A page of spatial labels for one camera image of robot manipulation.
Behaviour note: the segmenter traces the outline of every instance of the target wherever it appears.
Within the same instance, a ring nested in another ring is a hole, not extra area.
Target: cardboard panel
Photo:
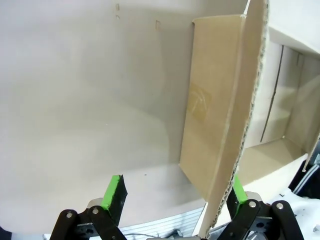
[[[219,168],[236,79],[240,15],[194,20],[190,88],[180,167],[205,200]]]
[[[250,184],[303,154],[305,151],[286,138],[246,148],[239,163],[239,179],[243,185]]]
[[[310,153],[320,128],[320,60],[305,57],[286,137]]]
[[[248,7],[243,30],[240,69],[228,124],[229,129],[216,174],[212,176],[208,206],[200,228],[200,236],[204,236],[210,226],[215,224],[221,207],[229,195],[234,173],[242,154],[252,113],[252,103],[263,68],[267,21],[267,1],[252,0]]]

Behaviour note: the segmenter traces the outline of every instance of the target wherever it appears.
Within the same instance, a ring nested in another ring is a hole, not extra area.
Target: metal screw
[[[251,208],[255,208],[257,206],[257,204],[254,201],[249,202],[249,206]]]
[[[281,209],[284,208],[284,205],[279,202],[279,203],[276,204],[276,207],[281,210]]]
[[[71,218],[72,217],[72,212],[68,212],[67,214],[66,214],[66,217],[69,219],[69,218]]]
[[[98,208],[94,208],[94,209],[92,210],[92,213],[93,213],[93,214],[97,214],[98,212],[99,212]]]

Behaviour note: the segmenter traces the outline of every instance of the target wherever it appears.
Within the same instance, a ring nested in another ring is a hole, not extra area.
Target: white surface
[[[0,3],[0,225],[50,233],[124,174],[121,225],[199,208],[178,167],[196,17],[245,0]]]
[[[283,190],[281,195],[272,199],[270,203],[284,200],[290,204],[300,230],[306,240],[318,240],[320,238],[320,200],[299,197],[289,188]]]
[[[319,0],[270,0],[270,39],[298,51],[320,54],[319,10]]]
[[[248,192],[258,193],[262,198],[262,201],[267,203],[289,186],[302,162],[306,160],[307,157],[308,155],[305,154],[271,174],[245,185],[243,189]],[[215,227],[226,224],[230,220],[229,211],[225,204],[222,207],[221,214]]]

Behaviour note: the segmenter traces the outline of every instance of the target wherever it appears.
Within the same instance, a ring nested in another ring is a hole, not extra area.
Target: cable
[[[123,235],[124,236],[137,235],[137,236],[147,236],[147,237],[151,237],[151,238],[159,238],[159,234],[158,234],[158,236],[152,236],[152,235],[142,234],[142,233],[128,233],[128,234],[123,234]]]
[[[295,189],[293,190],[294,194],[298,194],[301,189],[303,188],[303,186],[307,183],[307,181],[309,180],[309,178],[319,169],[319,165],[314,164],[309,171],[303,176],[303,178],[301,179],[301,181],[299,182],[299,184],[295,187]]]

